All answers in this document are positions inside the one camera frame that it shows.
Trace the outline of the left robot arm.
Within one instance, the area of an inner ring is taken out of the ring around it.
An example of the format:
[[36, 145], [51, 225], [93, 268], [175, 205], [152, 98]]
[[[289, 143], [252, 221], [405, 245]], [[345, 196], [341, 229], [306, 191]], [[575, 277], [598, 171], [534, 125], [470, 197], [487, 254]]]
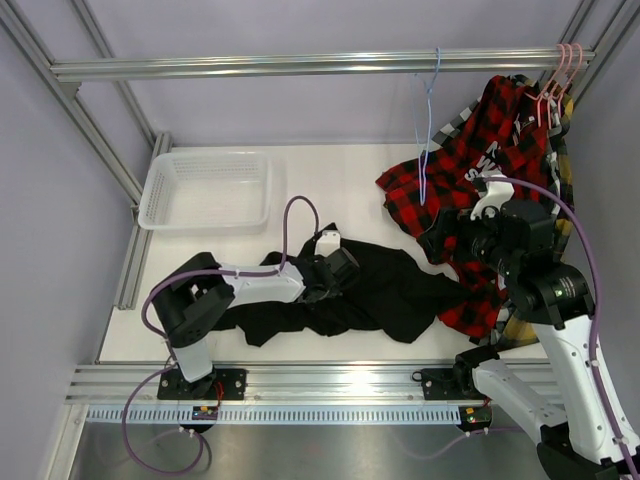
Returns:
[[322, 255], [289, 257], [273, 265], [222, 264], [209, 252], [195, 255], [156, 285], [143, 311], [152, 309], [177, 364], [178, 391], [203, 399], [218, 390], [206, 336], [230, 309], [264, 303], [317, 303], [353, 286], [360, 265], [338, 247]]

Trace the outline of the black polo shirt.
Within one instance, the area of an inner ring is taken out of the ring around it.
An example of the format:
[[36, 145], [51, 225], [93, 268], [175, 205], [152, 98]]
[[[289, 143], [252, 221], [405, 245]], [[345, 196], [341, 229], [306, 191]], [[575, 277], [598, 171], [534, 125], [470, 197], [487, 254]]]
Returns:
[[360, 265], [357, 283], [321, 302], [266, 302], [227, 310], [215, 331], [239, 328], [245, 341], [261, 347], [281, 333], [309, 329], [332, 337], [349, 330], [383, 331], [401, 343], [414, 342], [440, 314], [462, 305], [470, 291], [444, 274], [428, 274], [405, 251], [357, 240], [341, 245]]

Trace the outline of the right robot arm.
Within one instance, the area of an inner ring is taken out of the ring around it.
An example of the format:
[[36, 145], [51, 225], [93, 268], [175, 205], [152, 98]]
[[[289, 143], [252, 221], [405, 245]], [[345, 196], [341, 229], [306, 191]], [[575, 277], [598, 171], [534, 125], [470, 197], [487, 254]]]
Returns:
[[520, 380], [492, 347], [457, 355], [452, 374], [462, 396], [498, 404], [528, 435], [550, 479], [639, 476], [639, 437], [626, 422], [604, 358], [589, 343], [595, 304], [583, 274], [554, 259], [554, 221], [538, 203], [445, 208], [421, 236], [439, 255], [447, 238], [456, 251], [505, 281], [548, 358], [562, 405], [556, 407]]

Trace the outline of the light blue wire hanger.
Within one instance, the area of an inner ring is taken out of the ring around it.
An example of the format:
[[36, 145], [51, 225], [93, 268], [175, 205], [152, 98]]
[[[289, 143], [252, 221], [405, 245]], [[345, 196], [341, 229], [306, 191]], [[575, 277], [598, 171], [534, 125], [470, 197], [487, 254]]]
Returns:
[[[414, 73], [409, 77], [411, 112], [415, 143], [417, 147], [417, 173], [420, 206], [424, 206], [427, 203], [427, 164], [430, 154], [433, 126], [432, 99], [433, 90], [440, 72], [442, 62], [442, 53], [440, 47], [435, 48], [435, 55], [436, 63], [434, 72], [429, 81], [426, 81], [417, 73]], [[418, 97], [416, 95], [416, 86], [418, 84], [422, 86], [424, 94], [423, 104], [420, 104], [418, 102]]]

